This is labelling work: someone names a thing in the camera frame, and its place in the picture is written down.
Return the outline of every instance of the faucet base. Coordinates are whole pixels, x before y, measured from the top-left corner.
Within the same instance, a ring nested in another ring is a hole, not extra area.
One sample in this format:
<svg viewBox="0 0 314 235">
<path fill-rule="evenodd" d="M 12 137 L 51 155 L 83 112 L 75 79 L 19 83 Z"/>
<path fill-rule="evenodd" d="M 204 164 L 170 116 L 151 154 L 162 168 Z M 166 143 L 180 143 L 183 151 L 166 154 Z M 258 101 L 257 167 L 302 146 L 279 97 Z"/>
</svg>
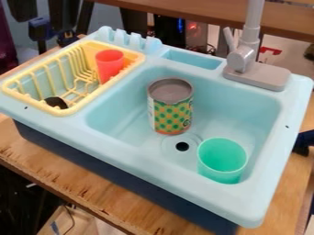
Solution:
<svg viewBox="0 0 314 235">
<path fill-rule="evenodd" d="M 285 90 L 290 74 L 288 69 L 260 62 L 255 62 L 245 73 L 236 72 L 228 65 L 223 70 L 223 76 L 227 79 L 275 92 Z"/>
</svg>

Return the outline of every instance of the tin can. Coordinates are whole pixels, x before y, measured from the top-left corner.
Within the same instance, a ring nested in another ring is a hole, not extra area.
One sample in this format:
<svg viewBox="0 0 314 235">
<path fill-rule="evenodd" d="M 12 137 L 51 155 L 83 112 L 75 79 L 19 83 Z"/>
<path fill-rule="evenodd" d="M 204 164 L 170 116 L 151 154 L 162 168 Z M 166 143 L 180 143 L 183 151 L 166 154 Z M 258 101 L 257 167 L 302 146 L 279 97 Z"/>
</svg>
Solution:
<svg viewBox="0 0 314 235">
<path fill-rule="evenodd" d="M 151 127 L 158 133 L 177 135 L 191 126 L 193 86 L 181 78 L 163 78 L 148 86 Z"/>
</svg>

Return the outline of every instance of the sink drain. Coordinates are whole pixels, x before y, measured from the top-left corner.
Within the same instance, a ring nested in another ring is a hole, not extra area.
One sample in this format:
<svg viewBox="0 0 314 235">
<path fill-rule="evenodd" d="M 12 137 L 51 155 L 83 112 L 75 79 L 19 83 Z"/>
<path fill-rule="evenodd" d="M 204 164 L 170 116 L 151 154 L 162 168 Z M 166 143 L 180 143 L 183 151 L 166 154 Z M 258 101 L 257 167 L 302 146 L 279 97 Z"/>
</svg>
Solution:
<svg viewBox="0 0 314 235">
<path fill-rule="evenodd" d="M 178 142 L 176 145 L 175 145 L 175 148 L 179 151 L 187 151 L 188 148 L 190 148 L 190 146 L 188 145 L 188 143 L 185 143 L 185 142 Z"/>
<path fill-rule="evenodd" d="M 167 136 L 162 141 L 162 150 L 165 155 L 196 154 L 197 147 L 202 139 L 192 133 L 176 136 Z"/>
</svg>

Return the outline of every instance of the teal cup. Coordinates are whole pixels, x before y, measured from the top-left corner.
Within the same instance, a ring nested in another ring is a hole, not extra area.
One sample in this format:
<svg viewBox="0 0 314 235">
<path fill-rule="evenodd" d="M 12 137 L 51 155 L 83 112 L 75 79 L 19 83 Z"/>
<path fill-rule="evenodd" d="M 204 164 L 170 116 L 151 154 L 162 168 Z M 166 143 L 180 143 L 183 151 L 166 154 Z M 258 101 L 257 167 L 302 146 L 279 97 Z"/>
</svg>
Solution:
<svg viewBox="0 0 314 235">
<path fill-rule="evenodd" d="M 203 141 L 197 155 L 198 173 L 223 184 L 237 184 L 248 162 L 243 147 L 223 138 Z"/>
</svg>

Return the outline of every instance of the faucet handle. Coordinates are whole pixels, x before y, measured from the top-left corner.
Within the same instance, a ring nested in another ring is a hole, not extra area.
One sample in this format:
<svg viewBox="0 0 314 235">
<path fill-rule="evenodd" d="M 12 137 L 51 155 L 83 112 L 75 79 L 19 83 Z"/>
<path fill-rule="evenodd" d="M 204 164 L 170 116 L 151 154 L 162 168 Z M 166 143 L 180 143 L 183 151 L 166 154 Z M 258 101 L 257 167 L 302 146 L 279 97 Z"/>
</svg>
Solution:
<svg viewBox="0 0 314 235">
<path fill-rule="evenodd" d="M 227 44 L 229 46 L 230 52 L 235 51 L 236 48 L 234 46 L 234 38 L 232 36 L 231 29 L 229 27 L 225 27 L 223 29 L 223 33 L 225 35 L 225 39 L 226 39 L 226 42 L 227 42 Z"/>
<path fill-rule="evenodd" d="M 229 67 L 239 73 L 244 73 L 252 62 L 254 62 L 254 50 L 248 46 L 240 45 L 237 50 L 229 53 L 227 63 Z"/>
</svg>

